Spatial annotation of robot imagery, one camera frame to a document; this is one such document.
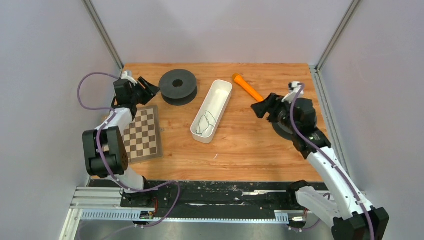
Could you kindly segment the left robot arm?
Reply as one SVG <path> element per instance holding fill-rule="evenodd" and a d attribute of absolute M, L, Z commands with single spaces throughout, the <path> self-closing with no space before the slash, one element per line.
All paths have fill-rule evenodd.
<path fill-rule="evenodd" d="M 134 79 L 126 74 L 113 82 L 116 105 L 108 108 L 109 116 L 99 126 L 82 134 L 86 171 L 90 176 L 110 179 L 140 207 L 153 201 L 153 193 L 144 188 L 145 178 L 129 166 L 123 134 L 136 118 L 138 105 L 146 105 L 160 88 L 143 77 Z"/>

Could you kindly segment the black spool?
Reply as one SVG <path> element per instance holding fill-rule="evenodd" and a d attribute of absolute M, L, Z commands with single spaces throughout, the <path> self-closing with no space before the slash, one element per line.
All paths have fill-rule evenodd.
<path fill-rule="evenodd" d="M 287 127 L 280 122 L 273 122 L 272 124 L 273 130 L 283 139 L 292 140 L 293 130 L 291 127 Z"/>
<path fill-rule="evenodd" d="M 163 100 L 172 106 L 184 106 L 192 102 L 197 94 L 197 78 L 186 69 L 173 69 L 159 80 Z"/>

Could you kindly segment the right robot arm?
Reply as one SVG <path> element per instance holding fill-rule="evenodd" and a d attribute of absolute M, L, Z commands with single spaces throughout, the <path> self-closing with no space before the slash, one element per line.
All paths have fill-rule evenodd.
<path fill-rule="evenodd" d="M 347 175 L 330 141 L 317 127 L 312 100 L 299 97 L 289 102 L 271 93 L 251 108 L 257 118 L 269 114 L 267 121 L 282 125 L 290 133 L 294 147 L 319 173 L 333 198 L 319 195 L 309 183 L 300 180 L 292 183 L 285 195 L 290 208 L 312 211 L 331 229 L 335 240 L 383 239 L 390 219 L 388 212 L 374 207 Z"/>

